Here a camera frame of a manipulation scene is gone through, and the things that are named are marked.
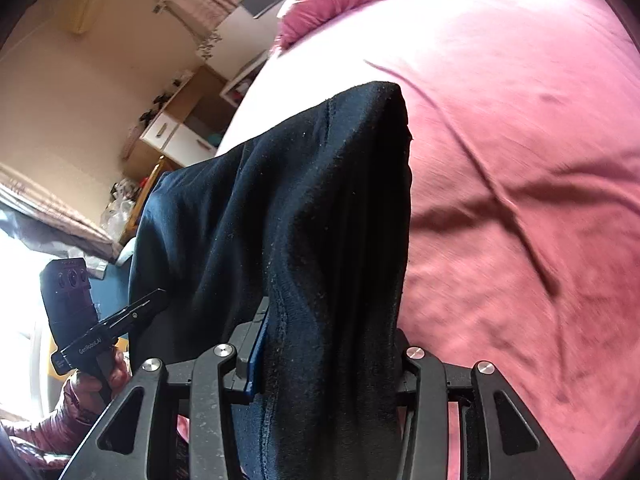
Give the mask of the left hand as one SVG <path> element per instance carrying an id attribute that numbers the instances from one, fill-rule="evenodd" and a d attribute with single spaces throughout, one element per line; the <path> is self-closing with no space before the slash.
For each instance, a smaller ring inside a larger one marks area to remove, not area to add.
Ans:
<path id="1" fill-rule="evenodd" d="M 107 377 L 108 388 L 111 389 L 110 399 L 113 400 L 122 392 L 130 379 L 124 354 L 117 347 L 112 348 L 113 367 Z M 102 382 L 88 373 L 75 370 L 70 375 L 70 391 L 73 393 L 78 414 L 82 419 L 92 424 L 105 410 L 108 401 L 104 401 L 100 395 Z"/>

